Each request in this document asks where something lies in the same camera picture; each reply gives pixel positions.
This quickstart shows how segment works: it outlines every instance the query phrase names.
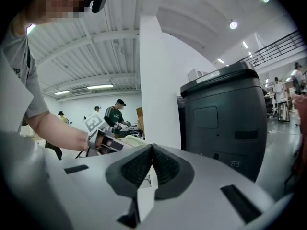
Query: ceiling beam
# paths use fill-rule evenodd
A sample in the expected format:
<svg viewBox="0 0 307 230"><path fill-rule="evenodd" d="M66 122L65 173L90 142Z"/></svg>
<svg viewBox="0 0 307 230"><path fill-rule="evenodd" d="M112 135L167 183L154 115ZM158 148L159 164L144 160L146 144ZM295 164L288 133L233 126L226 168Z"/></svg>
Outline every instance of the ceiling beam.
<svg viewBox="0 0 307 230"><path fill-rule="evenodd" d="M77 80L72 80L68 82L64 82L58 85L55 85L53 87L49 87L44 89L43 93L49 93L54 90L58 90L60 88L68 88L76 84L83 84L85 82L94 82L94 81L101 81L101 80L111 80L115 78L135 78L135 73L122 73L122 74L106 74L106 75L100 75L100 76L92 76L92 77L87 77L87 78L82 78L82 79L77 79Z"/></svg>
<svg viewBox="0 0 307 230"><path fill-rule="evenodd" d="M135 38L138 35L138 33L139 30L123 30L123 31L112 31L112 32L94 34L91 35L91 39L89 37L83 37L78 40L69 42L68 44L63 45L60 48L57 48L51 54L45 56L40 61L38 61L37 65L40 66L44 63L47 63L57 56L64 55L67 51L72 51L74 48L79 48L83 45L91 44L91 41L102 42L113 39Z"/></svg>
<svg viewBox="0 0 307 230"><path fill-rule="evenodd" d="M95 93L95 94L85 94L85 95L78 95L78 96L72 96L67 97L63 99L59 99L58 102L65 102L65 101L71 101L81 98L89 98L89 97L97 97L97 96L115 96L115 95L135 95L135 94L141 94L140 90L115 90L115 91L105 91L102 93Z"/></svg>
<svg viewBox="0 0 307 230"><path fill-rule="evenodd" d="M168 5L166 3L163 3L159 7L159 9L168 10L168 11L183 15L183 16L185 16L185 17L187 17L187 18L189 18L189 19L191 19L195 22L198 22L199 24L203 25L204 27L208 28L215 35L217 35L217 33L218 33L217 29L214 26L212 26L207 20L204 20L201 17L191 13L191 11L182 9L178 6Z"/></svg>

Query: white pillar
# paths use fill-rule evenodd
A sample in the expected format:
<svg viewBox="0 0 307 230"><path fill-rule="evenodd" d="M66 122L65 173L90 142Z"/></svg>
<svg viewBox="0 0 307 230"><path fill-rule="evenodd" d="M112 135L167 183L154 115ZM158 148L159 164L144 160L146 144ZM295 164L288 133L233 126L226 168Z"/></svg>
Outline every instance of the white pillar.
<svg viewBox="0 0 307 230"><path fill-rule="evenodd" d="M181 149L177 97L170 88L173 67L155 16L140 18L140 71L145 137Z"/></svg>

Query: floor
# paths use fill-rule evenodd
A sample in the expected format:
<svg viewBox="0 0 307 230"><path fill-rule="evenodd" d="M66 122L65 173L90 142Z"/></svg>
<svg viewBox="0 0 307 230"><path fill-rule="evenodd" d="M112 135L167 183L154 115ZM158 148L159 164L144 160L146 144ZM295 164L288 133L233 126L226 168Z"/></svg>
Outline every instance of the floor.
<svg viewBox="0 0 307 230"><path fill-rule="evenodd" d="M268 119L267 148L256 184L275 200L284 196L284 181L291 174L294 152L300 143L300 130L296 124L299 124L296 113L290 114L290 123ZM286 193L291 192L293 179L287 184Z"/></svg>

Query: black cap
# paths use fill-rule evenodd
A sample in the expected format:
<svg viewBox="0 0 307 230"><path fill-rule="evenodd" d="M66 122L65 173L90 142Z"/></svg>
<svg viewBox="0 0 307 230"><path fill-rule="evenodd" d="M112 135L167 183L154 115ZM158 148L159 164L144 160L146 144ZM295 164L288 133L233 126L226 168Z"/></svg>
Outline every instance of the black cap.
<svg viewBox="0 0 307 230"><path fill-rule="evenodd" d="M116 103L123 104L124 106L127 106L122 99L118 99L116 101Z"/></svg>

